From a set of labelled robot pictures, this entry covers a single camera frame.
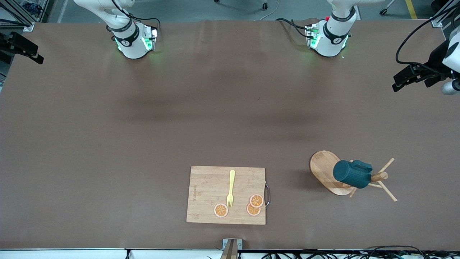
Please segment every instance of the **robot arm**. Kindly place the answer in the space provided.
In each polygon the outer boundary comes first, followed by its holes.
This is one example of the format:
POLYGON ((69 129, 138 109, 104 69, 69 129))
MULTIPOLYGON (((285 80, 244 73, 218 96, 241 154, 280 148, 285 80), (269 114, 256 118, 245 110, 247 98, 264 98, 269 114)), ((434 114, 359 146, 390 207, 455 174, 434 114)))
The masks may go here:
MULTIPOLYGON (((130 18, 120 12, 112 0, 74 0, 79 6, 99 16, 110 28, 120 29, 129 23, 130 18)), ((128 13, 125 8, 132 7, 134 0, 116 0, 118 7, 128 13)))
POLYGON ((345 47, 348 34, 356 21, 355 5, 375 4, 384 0, 327 0, 332 5, 332 15, 328 20, 307 27, 307 45, 320 55, 333 57, 345 47))
POLYGON ((441 87, 445 95, 460 94, 460 27, 456 28, 450 34, 448 40, 439 45, 432 51, 426 63, 410 64, 393 79, 393 91, 397 92, 403 87, 424 81, 426 87, 431 87, 439 81, 447 78, 453 79, 441 87))
POLYGON ((155 47, 157 28, 135 22, 125 8, 135 0, 74 0, 74 2, 99 16, 115 35, 118 49, 130 59, 143 57, 155 47))

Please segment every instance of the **cutting board handle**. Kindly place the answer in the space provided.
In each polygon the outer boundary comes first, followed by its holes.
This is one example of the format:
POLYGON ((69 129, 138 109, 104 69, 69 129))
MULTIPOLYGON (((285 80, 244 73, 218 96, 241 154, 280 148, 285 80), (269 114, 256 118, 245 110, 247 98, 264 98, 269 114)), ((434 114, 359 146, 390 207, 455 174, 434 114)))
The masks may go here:
POLYGON ((265 190, 264 190, 264 201, 265 201, 265 209, 267 209, 268 205, 270 204, 270 187, 268 187, 268 184, 266 181, 265 181, 265 190))

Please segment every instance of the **fake orange slice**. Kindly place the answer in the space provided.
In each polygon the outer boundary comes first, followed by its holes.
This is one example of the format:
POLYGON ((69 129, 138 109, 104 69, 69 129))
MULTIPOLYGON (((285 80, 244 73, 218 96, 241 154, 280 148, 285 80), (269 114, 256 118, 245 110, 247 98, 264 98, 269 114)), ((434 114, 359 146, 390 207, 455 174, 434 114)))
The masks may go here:
POLYGON ((254 208, 251 206, 251 204, 248 204, 246 206, 246 212, 251 215, 251 216, 257 216, 260 214, 260 212, 262 211, 262 209, 259 207, 259 208, 254 208))
POLYGON ((214 207, 214 214, 216 214, 216 216, 219 218, 227 216, 228 213, 229 209, 224 203, 219 203, 214 207))
POLYGON ((249 198, 249 204, 254 208, 260 208, 264 204, 264 198, 262 195, 254 194, 249 198))

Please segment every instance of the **plastic fork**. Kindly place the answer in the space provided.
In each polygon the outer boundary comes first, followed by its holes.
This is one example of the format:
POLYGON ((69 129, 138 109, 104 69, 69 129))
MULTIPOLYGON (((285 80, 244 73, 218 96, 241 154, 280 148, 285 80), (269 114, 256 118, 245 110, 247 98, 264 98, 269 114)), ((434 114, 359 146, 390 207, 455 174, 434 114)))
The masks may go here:
POLYGON ((233 205, 233 183, 235 182, 235 170, 230 170, 230 187, 229 195, 227 196, 227 207, 231 208, 233 205))

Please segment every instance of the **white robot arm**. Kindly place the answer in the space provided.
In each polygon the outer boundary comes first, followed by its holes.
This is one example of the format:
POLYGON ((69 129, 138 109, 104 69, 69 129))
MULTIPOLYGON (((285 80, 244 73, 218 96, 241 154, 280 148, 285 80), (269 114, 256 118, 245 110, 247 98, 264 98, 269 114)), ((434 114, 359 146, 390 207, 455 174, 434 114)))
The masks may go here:
MULTIPOLYGON (((457 27, 449 37, 449 48, 447 49, 446 56, 443 59, 443 64, 452 69, 452 77, 458 76, 460 73, 460 27, 457 27)), ((460 94, 460 79, 445 83, 441 87, 441 91, 445 95, 460 94)))
POLYGON ((74 2, 99 16, 115 35, 118 49, 130 59, 143 57, 155 47, 157 28, 134 21, 125 8, 135 0, 74 0, 74 2))
POLYGON ((333 57, 345 47, 348 34, 356 21, 355 5, 376 4, 384 0, 327 0, 332 5, 328 20, 307 27, 307 45, 320 55, 333 57))

